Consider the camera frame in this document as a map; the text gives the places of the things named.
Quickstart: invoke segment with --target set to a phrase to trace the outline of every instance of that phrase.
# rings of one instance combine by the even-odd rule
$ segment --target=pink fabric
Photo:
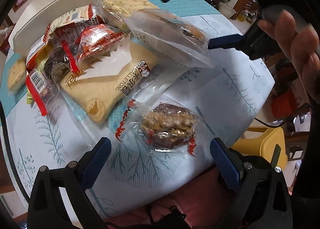
[[[186,222],[192,228],[214,226],[227,210],[233,191],[218,183],[219,171],[213,168],[207,173],[193,179],[175,192],[153,202],[151,214],[155,222],[170,214],[169,208],[176,206],[187,215]],[[111,217],[106,220],[118,226],[150,224],[146,207],[132,212]]]

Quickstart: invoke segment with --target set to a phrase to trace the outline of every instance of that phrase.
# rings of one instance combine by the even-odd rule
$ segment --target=tablecloth
[[[166,4],[160,0],[150,1],[198,26],[211,38],[239,33],[223,15],[203,0],[172,0]],[[206,148],[210,140],[220,137],[231,146],[261,109],[274,85],[263,61],[250,61],[235,49],[214,49],[210,51],[210,56],[217,62],[214,69],[191,69],[165,91],[165,95],[206,120],[203,131],[205,143],[196,148],[196,157],[175,152],[152,157],[135,141],[119,144],[111,138],[112,153],[93,188],[86,192],[101,217],[132,210],[190,181],[213,161],[208,157]],[[85,130],[81,124],[83,119],[74,116],[63,98],[58,98],[50,106],[49,114],[43,117],[36,105],[31,107],[26,104],[25,90],[21,90],[15,98],[10,97],[6,89],[7,74],[18,57],[13,54],[8,58],[0,98],[5,109],[14,162],[30,195],[40,166],[47,165],[50,169],[64,167],[72,160],[79,160],[95,145],[99,136],[112,137],[113,133],[107,125],[93,127],[91,133]],[[1,142],[5,151],[2,132]],[[13,179],[7,157],[5,159]],[[27,208],[16,182],[14,185]],[[67,210],[72,210],[65,192],[62,196]]]

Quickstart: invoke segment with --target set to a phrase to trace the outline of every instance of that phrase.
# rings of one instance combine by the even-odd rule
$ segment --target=barcode
[[[76,13],[74,13],[74,14],[72,14],[71,21],[73,21],[73,20],[75,20],[76,18],[78,18],[78,16],[79,16],[79,11],[76,12]]]
[[[45,88],[45,80],[42,74],[40,74],[38,71],[35,71],[31,75],[30,79],[34,87],[37,89],[38,93],[41,93],[42,90]]]

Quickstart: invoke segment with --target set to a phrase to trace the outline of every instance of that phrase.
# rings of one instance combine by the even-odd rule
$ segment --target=black cable
[[[281,127],[282,125],[284,125],[284,124],[288,121],[288,119],[290,119],[291,117],[294,117],[294,116],[296,115],[296,112],[297,112],[298,110],[302,109],[302,108],[312,108],[312,105],[309,104],[309,103],[305,103],[305,104],[301,105],[301,106],[298,107],[289,117],[285,118],[285,119],[282,121],[282,123],[280,123],[280,124],[278,124],[278,125],[274,125],[274,126],[269,125],[269,124],[267,124],[267,123],[265,123],[265,122],[263,122],[263,121],[260,121],[260,120],[257,119],[257,118],[254,118],[254,119],[255,119],[256,121],[262,123],[263,125],[269,127],[269,128],[278,128],[278,127]]]
[[[29,203],[30,197],[28,196],[26,190],[24,189],[24,186],[23,186],[23,184],[22,184],[22,182],[20,180],[20,177],[18,175],[17,168],[16,168],[16,166],[14,164],[14,160],[13,160],[13,156],[12,156],[12,152],[11,152],[11,147],[10,147],[10,142],[9,142],[7,122],[5,120],[5,114],[4,114],[4,110],[3,110],[3,107],[2,107],[1,101],[0,101],[0,120],[1,120],[1,124],[2,124],[2,133],[3,133],[3,138],[4,138],[5,150],[6,150],[7,155],[8,155],[8,159],[9,159],[10,167],[11,167],[12,172],[13,172],[14,179],[16,180],[16,182],[18,184],[18,187],[19,187],[23,197]]]

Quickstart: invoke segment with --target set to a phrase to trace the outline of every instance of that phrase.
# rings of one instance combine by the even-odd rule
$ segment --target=yellow plastic chair
[[[242,154],[261,156],[271,162],[275,146],[278,144],[281,147],[281,152],[277,166],[284,170],[288,157],[285,153],[283,129],[281,127],[249,127],[247,131],[263,132],[263,134],[254,139],[239,139],[232,148]]]

